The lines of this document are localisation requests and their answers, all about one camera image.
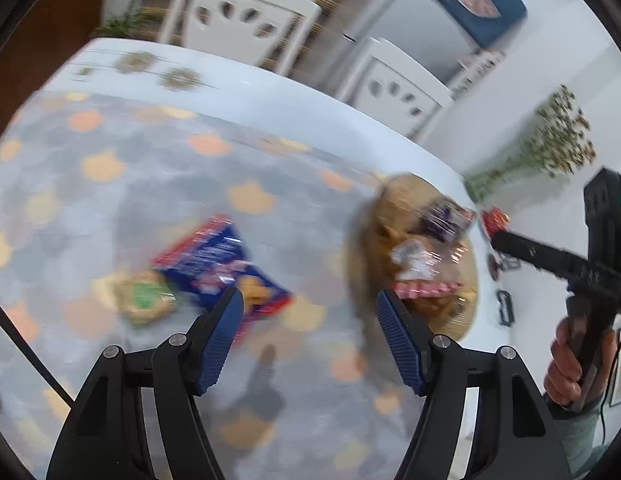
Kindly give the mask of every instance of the green plant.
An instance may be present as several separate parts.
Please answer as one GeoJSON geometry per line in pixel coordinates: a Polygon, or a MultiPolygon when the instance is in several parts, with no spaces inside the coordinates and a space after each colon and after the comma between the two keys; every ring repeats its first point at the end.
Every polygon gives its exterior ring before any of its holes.
{"type": "Polygon", "coordinates": [[[135,31],[148,22],[148,14],[140,9],[137,0],[130,0],[126,12],[111,16],[104,25],[97,27],[93,38],[133,38],[135,31]]]}
{"type": "Polygon", "coordinates": [[[474,202],[492,192],[495,184],[507,182],[523,169],[542,171],[548,176],[566,173],[593,163],[593,142],[587,138],[590,123],[581,108],[574,106],[575,94],[565,85],[559,87],[543,107],[536,111],[539,124],[533,134],[521,140],[519,150],[494,168],[467,178],[466,190],[474,202]]]}

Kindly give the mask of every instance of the cable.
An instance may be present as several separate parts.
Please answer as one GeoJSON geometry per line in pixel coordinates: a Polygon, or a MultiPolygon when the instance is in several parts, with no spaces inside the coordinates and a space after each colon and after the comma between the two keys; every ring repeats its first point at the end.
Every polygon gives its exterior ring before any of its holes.
{"type": "Polygon", "coordinates": [[[44,378],[44,381],[46,381],[49,386],[57,392],[62,400],[66,402],[66,404],[68,404],[70,408],[72,408],[74,402],[72,400],[72,397],[68,394],[66,390],[64,390],[63,386],[57,382],[57,379],[52,376],[44,363],[40,361],[39,357],[37,357],[37,354],[33,352],[33,349],[30,348],[26,340],[19,333],[17,327],[15,327],[15,325],[4,312],[4,309],[1,306],[0,326],[2,327],[4,332],[6,332],[8,337],[11,338],[12,342],[15,343],[15,346],[19,348],[19,351],[24,354],[24,357],[28,359],[28,362],[33,365],[33,368],[37,370],[37,372],[44,378]]]}
{"type": "Polygon", "coordinates": [[[608,375],[608,380],[606,381],[606,391],[604,393],[604,399],[602,399],[602,403],[599,407],[599,418],[602,421],[602,446],[606,443],[606,423],[604,421],[604,405],[606,404],[606,399],[608,399],[608,394],[611,391],[611,382],[613,379],[613,375],[615,373],[615,365],[617,364],[617,359],[620,356],[621,350],[621,340],[619,345],[617,345],[617,350],[615,351],[615,357],[613,357],[613,364],[611,365],[611,371],[608,375]]]}

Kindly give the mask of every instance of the vase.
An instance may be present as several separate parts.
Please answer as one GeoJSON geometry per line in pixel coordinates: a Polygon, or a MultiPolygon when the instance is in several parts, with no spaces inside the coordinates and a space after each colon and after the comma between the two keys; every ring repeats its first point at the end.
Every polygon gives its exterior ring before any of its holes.
{"type": "Polygon", "coordinates": [[[525,167],[526,165],[519,158],[510,157],[489,170],[466,177],[464,187],[471,200],[479,204],[488,195],[493,194],[498,186],[522,176],[522,170],[525,167]]]}

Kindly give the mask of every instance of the hand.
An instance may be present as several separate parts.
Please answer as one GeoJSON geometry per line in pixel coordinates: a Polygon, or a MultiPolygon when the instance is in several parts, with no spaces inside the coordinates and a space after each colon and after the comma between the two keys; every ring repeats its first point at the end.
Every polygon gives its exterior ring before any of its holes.
{"type": "MultiPolygon", "coordinates": [[[[569,347],[571,329],[566,318],[557,326],[555,337],[551,345],[553,360],[544,378],[544,388],[553,401],[565,406],[571,400],[577,400],[582,394],[577,384],[582,376],[582,367],[569,347]]],[[[606,381],[611,373],[616,350],[615,331],[607,330],[602,336],[602,367],[586,402],[596,399],[606,389],[606,381]]]]}

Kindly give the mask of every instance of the chair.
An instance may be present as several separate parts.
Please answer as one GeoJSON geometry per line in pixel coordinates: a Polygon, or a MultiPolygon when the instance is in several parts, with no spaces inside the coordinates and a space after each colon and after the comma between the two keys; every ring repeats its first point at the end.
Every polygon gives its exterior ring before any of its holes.
{"type": "MultiPolygon", "coordinates": [[[[170,43],[186,3],[170,1],[159,43],[170,43]]],[[[182,46],[258,65],[284,41],[274,72],[287,75],[319,10],[314,0],[190,0],[182,46]]]]}
{"type": "Polygon", "coordinates": [[[432,131],[453,103],[451,92],[386,40],[366,38],[335,95],[412,140],[432,131]]]}

